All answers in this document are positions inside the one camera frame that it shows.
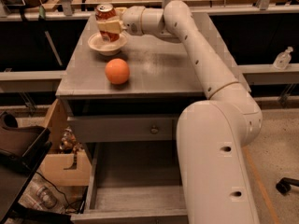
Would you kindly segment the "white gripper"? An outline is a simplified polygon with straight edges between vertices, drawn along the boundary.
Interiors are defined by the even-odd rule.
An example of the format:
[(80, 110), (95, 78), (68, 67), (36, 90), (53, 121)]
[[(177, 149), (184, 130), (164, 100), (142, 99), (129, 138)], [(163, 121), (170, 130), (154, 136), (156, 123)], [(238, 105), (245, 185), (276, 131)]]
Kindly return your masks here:
[(126, 28), (126, 32), (130, 35), (143, 35), (142, 32), (142, 15), (145, 7), (116, 7), (115, 11), (118, 16), (122, 16), (122, 21), (98, 21), (97, 27), (99, 31), (121, 34)]

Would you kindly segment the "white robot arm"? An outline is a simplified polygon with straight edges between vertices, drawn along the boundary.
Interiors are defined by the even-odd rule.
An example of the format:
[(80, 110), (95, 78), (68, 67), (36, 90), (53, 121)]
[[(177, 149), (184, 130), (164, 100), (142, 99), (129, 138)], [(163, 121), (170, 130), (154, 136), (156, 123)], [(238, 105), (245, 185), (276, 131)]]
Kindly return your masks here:
[(177, 151), (189, 224), (260, 224), (242, 147), (260, 132), (260, 107), (206, 41), (189, 7), (96, 9), (100, 31), (177, 38), (184, 46), (205, 100), (178, 119)]

